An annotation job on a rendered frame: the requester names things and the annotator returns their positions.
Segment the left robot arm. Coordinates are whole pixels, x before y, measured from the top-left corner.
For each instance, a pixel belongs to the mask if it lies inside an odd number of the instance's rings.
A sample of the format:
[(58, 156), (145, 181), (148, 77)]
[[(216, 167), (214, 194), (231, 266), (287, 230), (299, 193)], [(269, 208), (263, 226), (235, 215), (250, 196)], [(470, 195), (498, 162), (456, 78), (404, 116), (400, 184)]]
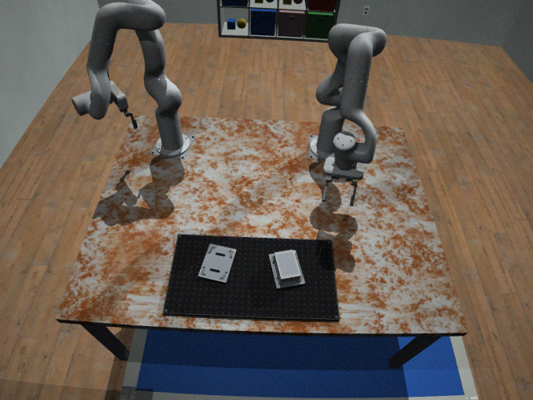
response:
[[(337, 63), (334, 72), (320, 82), (316, 99), (333, 107), (324, 110), (319, 136), (311, 141), (310, 149), (323, 159), (335, 155), (340, 169), (350, 169), (354, 162), (369, 164), (374, 158), (376, 130), (364, 114), (364, 102), (372, 57), (384, 50), (386, 42), (385, 32), (376, 27), (341, 23), (329, 31), (328, 46)], [(364, 143), (342, 132), (345, 119), (363, 129)]]

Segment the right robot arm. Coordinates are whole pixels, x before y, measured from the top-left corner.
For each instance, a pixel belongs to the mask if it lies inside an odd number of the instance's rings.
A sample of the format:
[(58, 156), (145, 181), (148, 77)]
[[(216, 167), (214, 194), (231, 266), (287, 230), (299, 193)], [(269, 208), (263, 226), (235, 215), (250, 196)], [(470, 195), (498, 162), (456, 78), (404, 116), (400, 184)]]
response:
[(113, 103), (108, 68), (116, 33), (119, 29), (135, 30), (144, 55), (144, 86), (158, 103), (155, 115), (161, 138), (156, 144), (157, 151), (174, 157), (187, 151), (190, 142), (181, 131), (178, 113), (181, 92), (165, 75), (165, 45), (158, 30), (165, 19), (163, 9), (152, 0), (128, 0), (128, 3), (114, 2), (101, 7), (96, 14), (87, 58), (92, 97), (89, 91), (71, 100), (80, 116), (89, 113), (96, 120), (105, 117)]

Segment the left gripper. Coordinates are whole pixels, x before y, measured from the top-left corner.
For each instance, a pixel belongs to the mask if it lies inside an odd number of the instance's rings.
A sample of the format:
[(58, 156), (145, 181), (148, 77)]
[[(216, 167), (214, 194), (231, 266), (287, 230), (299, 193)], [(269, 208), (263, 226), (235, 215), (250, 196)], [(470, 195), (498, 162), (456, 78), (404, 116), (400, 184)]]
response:
[(328, 195), (328, 192), (327, 192), (328, 183), (332, 182), (333, 178), (334, 179), (346, 178), (346, 181), (352, 182), (351, 186), (355, 186), (354, 187), (354, 191), (353, 191), (353, 195), (351, 197), (351, 202), (350, 202), (350, 206), (353, 206), (354, 200), (355, 200), (355, 195), (356, 195), (356, 187), (357, 187), (357, 182), (355, 182), (353, 180), (360, 181), (360, 180), (363, 179), (364, 166), (365, 166), (365, 164), (354, 162), (352, 168), (350, 168), (350, 169), (340, 169), (340, 168), (338, 168), (336, 166), (334, 157), (326, 158), (325, 163), (324, 163), (323, 171), (324, 171), (324, 174), (326, 176), (330, 176), (330, 178), (328, 178), (328, 177), (326, 178), (326, 186), (325, 186), (325, 189), (324, 189), (322, 201), (326, 202), (327, 195)]

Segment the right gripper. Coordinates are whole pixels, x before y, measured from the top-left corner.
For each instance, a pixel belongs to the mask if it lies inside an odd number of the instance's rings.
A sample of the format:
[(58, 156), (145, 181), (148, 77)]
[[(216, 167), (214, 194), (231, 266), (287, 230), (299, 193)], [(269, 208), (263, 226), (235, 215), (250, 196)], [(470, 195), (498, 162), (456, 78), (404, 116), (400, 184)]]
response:
[(125, 96), (125, 94), (114, 84), (113, 81), (110, 81), (111, 84), (111, 94), (114, 103), (118, 106), (120, 112), (124, 112), (125, 116), (130, 116), (132, 119), (132, 125), (134, 129), (137, 129), (137, 123), (136, 120), (133, 118), (133, 114), (131, 112), (128, 112), (126, 108), (128, 108), (128, 101)]

